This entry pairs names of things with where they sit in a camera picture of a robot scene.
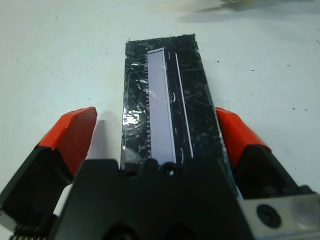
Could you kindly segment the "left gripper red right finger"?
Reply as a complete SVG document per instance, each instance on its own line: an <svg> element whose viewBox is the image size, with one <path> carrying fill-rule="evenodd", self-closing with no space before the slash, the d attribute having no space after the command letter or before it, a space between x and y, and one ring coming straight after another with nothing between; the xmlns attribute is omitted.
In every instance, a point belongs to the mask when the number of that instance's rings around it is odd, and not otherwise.
<svg viewBox="0 0 320 240"><path fill-rule="evenodd" d="M217 107L216 114L233 178L244 199L311 194L298 186L271 148L234 112Z"/></svg>

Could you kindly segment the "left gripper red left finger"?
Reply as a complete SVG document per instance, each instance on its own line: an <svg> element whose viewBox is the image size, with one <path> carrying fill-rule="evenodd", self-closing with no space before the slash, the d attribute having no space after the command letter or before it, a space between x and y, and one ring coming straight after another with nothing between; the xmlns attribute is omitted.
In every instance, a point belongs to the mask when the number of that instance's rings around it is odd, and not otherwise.
<svg viewBox="0 0 320 240"><path fill-rule="evenodd" d="M38 223L52 215L87 157L96 121L92 106L62 115L1 192L0 214L15 223Z"/></svg>

